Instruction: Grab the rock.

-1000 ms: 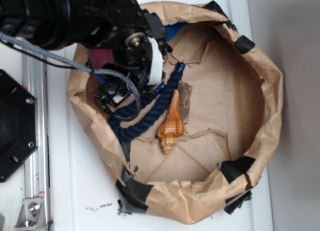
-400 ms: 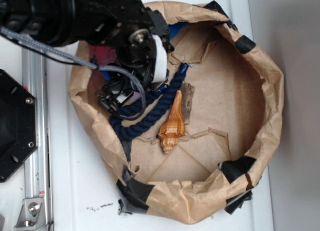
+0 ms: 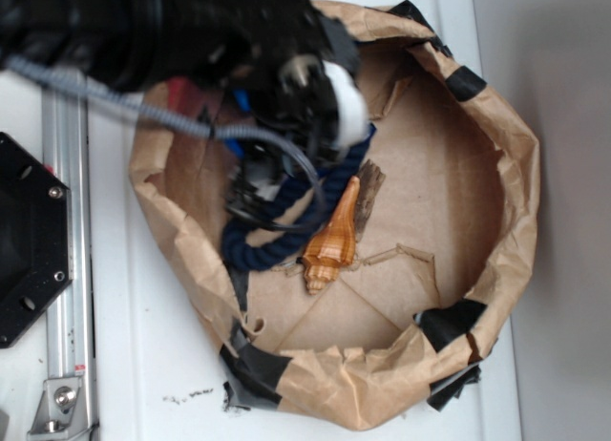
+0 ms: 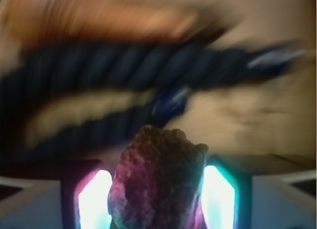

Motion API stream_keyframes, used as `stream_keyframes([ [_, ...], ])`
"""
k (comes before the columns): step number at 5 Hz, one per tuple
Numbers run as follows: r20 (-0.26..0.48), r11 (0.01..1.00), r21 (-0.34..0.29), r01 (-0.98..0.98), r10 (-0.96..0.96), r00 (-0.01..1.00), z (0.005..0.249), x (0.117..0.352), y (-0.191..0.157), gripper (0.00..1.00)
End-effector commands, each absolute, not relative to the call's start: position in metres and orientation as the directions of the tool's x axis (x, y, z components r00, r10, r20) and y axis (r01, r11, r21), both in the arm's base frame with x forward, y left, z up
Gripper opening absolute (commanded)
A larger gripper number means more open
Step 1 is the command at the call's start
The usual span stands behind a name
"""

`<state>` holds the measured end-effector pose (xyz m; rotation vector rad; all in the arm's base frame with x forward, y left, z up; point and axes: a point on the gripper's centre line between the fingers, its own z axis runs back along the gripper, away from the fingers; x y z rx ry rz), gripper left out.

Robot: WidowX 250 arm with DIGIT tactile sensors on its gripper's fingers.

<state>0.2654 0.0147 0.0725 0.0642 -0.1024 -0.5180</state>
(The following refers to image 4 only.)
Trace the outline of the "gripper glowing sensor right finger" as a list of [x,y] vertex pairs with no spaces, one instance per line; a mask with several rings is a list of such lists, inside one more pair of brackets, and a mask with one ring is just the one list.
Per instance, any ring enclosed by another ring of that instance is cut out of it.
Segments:
[[210,229],[314,229],[316,162],[300,155],[212,155],[202,210]]

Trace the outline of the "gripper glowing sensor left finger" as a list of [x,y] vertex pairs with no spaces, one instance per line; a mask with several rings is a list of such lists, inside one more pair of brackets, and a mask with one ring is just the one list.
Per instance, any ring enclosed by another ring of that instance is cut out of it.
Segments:
[[0,169],[2,229],[108,229],[112,176],[100,160],[16,163]]

